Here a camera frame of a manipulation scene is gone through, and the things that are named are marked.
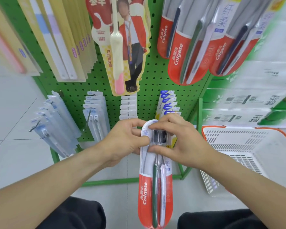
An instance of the green pegboard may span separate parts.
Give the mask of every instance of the green pegboard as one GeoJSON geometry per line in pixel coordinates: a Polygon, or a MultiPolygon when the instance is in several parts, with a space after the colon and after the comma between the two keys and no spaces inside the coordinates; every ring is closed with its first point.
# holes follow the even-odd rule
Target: green pegboard
{"type": "MultiPolygon", "coordinates": [[[[181,86],[170,80],[167,74],[168,60],[163,59],[157,52],[163,0],[148,0],[148,3],[151,14],[152,37],[150,38],[150,53],[147,56],[145,70],[140,81],[140,91],[137,93],[138,117],[146,121],[154,119],[159,92],[161,90],[175,90],[182,116],[187,119],[201,95],[210,73],[208,72],[202,80],[190,86],[181,86]]],[[[51,94],[52,90],[62,91],[64,95],[62,98],[73,119],[79,128],[83,129],[86,120],[82,105],[87,91],[102,91],[106,97],[110,126],[113,127],[119,120],[121,97],[115,97],[111,93],[99,46],[95,44],[98,62],[91,74],[88,74],[86,82],[57,82],[17,0],[0,0],[0,5],[43,70],[41,76],[34,77],[42,93],[46,96],[51,94]]],[[[79,139],[79,141],[92,140],[93,137],[89,130],[86,130],[79,139]]]]}

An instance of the black trousers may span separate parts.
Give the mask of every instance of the black trousers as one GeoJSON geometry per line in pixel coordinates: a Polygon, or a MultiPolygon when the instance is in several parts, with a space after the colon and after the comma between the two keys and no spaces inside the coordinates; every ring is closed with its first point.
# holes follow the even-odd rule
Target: black trousers
{"type": "MultiPolygon", "coordinates": [[[[69,197],[37,229],[105,229],[106,216],[96,201],[69,197]]],[[[249,210],[184,213],[177,229],[267,229],[249,210]]]]}
{"type": "Polygon", "coordinates": [[[140,43],[135,43],[131,45],[132,48],[132,60],[129,61],[129,71],[130,71],[130,80],[125,81],[126,90],[127,91],[136,91],[136,83],[137,79],[142,71],[142,64],[143,64],[143,54],[144,50],[140,43]]]}

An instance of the finger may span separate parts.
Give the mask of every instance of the finger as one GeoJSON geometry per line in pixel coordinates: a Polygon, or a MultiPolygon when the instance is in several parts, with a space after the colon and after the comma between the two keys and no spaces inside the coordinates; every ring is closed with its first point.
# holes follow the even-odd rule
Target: finger
{"type": "Polygon", "coordinates": [[[164,147],[164,146],[160,146],[160,145],[150,146],[148,149],[148,152],[163,155],[174,161],[176,159],[176,153],[172,149],[164,147]]]}
{"type": "Polygon", "coordinates": [[[140,156],[140,148],[136,148],[132,153],[140,156]]]}
{"type": "Polygon", "coordinates": [[[127,119],[124,121],[127,121],[128,123],[130,123],[132,127],[136,127],[136,126],[142,127],[147,122],[139,118],[127,119]]]}
{"type": "Polygon", "coordinates": [[[144,147],[149,145],[149,137],[148,136],[133,136],[134,146],[137,148],[144,147]]]}
{"type": "Polygon", "coordinates": [[[185,125],[186,121],[177,113],[168,113],[167,115],[163,116],[159,122],[171,122],[174,124],[180,124],[180,125],[185,125]]]}
{"type": "Polygon", "coordinates": [[[174,124],[174,123],[171,123],[168,121],[154,123],[154,124],[150,125],[149,128],[153,129],[153,130],[155,130],[155,129],[165,130],[165,131],[173,133],[177,136],[181,130],[180,126],[178,124],[174,124]]]}
{"type": "Polygon", "coordinates": [[[135,136],[141,136],[141,129],[138,128],[132,128],[131,133],[135,136]]]}

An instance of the tiled floor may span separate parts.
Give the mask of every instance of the tiled floor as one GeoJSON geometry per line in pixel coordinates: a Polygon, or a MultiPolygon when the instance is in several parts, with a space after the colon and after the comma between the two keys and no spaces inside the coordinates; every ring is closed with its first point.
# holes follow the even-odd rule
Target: tiled floor
{"type": "MultiPolygon", "coordinates": [[[[0,188],[53,164],[49,146],[34,132],[28,132],[28,121],[42,101],[31,79],[0,76],[0,188]]],[[[139,156],[131,154],[90,180],[138,177],[138,165],[139,156]]],[[[176,164],[173,173],[178,173],[176,164]]],[[[184,181],[173,181],[173,194],[174,211],[168,229],[177,227],[183,212],[245,208],[236,198],[210,197],[195,169],[184,181]]],[[[105,209],[107,229],[143,228],[137,215],[138,183],[83,187],[73,196],[99,201],[105,209]]]]}

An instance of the person's right hand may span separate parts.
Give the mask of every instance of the person's right hand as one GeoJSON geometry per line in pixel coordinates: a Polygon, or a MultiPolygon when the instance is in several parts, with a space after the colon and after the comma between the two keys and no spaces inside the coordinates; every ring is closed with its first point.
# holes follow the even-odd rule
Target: person's right hand
{"type": "Polygon", "coordinates": [[[149,152],[163,155],[182,165],[206,170],[218,152],[199,134],[195,127],[176,113],[163,116],[150,129],[161,129],[177,136],[175,147],[153,145],[149,152]]]}

